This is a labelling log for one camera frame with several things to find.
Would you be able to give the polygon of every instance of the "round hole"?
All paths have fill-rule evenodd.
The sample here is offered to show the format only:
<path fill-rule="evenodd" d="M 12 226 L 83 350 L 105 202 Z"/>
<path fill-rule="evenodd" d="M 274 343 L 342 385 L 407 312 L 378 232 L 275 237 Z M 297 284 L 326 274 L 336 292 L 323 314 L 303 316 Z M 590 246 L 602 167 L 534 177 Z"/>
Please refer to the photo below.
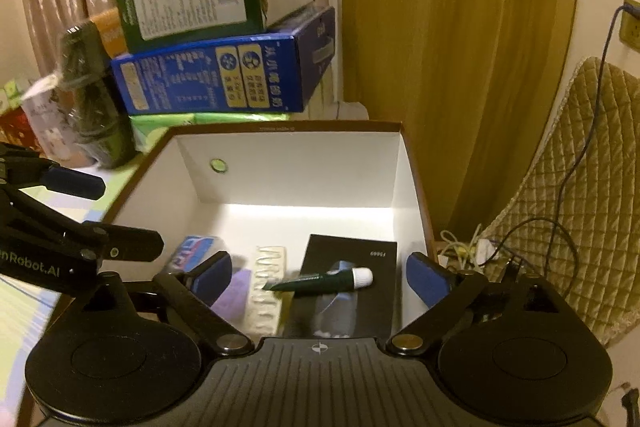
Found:
<path fill-rule="evenodd" d="M 218 174 L 225 174 L 229 170 L 229 166 L 226 162 L 219 158 L 211 160 L 209 165 L 211 165 L 211 168 Z"/>

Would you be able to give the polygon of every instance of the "ribbed gray surface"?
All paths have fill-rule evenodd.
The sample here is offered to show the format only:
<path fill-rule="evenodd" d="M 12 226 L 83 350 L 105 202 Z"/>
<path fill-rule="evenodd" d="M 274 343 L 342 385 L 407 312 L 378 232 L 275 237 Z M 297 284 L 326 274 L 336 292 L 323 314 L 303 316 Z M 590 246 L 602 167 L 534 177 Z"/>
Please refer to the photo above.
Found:
<path fill-rule="evenodd" d="M 60 427 L 47 421 L 43 427 Z M 371 339 L 268 339 L 215 363 L 188 400 L 144 427 L 487 427 L 453 404 L 416 360 Z M 577 426 L 588 427 L 588 421 Z"/>

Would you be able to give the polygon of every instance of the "green tube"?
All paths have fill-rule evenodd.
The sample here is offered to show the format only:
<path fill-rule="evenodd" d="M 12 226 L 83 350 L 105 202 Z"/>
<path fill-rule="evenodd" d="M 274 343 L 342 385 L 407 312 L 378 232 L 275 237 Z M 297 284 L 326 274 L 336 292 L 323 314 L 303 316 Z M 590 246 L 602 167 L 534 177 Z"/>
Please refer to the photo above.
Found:
<path fill-rule="evenodd" d="M 322 295 L 325 293 L 350 292 L 369 286 L 372 282 L 373 273 L 369 268 L 351 268 L 350 270 L 314 273 L 301 275 L 295 279 L 268 282 L 263 289 L 272 292 Z"/>

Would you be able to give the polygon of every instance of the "white wall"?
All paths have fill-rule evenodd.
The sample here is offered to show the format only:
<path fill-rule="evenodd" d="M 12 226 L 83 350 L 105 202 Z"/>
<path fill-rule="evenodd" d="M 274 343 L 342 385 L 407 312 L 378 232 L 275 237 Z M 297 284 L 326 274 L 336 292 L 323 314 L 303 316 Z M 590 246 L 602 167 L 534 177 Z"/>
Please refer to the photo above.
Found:
<path fill-rule="evenodd" d="M 623 1 L 577 0 L 574 28 L 553 115 L 558 110 L 564 90 L 571 80 L 578 62 L 584 57 L 591 55 L 600 57 L 602 55 L 611 17 L 614 10 Z M 640 53 L 627 48 L 620 42 L 618 39 L 619 29 L 620 17 L 611 39 L 607 62 L 640 76 Z M 610 348 L 609 354 L 614 367 L 612 391 L 607 396 L 599 416 L 609 427 L 623 427 L 626 425 L 625 410 L 620 404 L 623 392 L 616 387 L 624 381 L 629 381 L 633 386 L 640 387 L 640 328 Z"/>
<path fill-rule="evenodd" d="M 39 76 L 22 0 L 0 0 L 0 86 Z"/>

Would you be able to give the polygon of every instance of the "crosshair symbol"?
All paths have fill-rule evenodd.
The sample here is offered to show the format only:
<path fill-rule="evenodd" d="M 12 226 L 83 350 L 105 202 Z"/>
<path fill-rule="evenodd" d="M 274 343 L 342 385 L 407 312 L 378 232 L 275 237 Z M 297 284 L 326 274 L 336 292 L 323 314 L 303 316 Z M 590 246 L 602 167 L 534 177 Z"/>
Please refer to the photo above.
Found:
<path fill-rule="evenodd" d="M 329 349 L 329 346 L 322 342 L 318 342 L 317 344 L 314 344 L 311 349 L 313 349 L 318 355 L 322 355 L 327 349 Z"/>

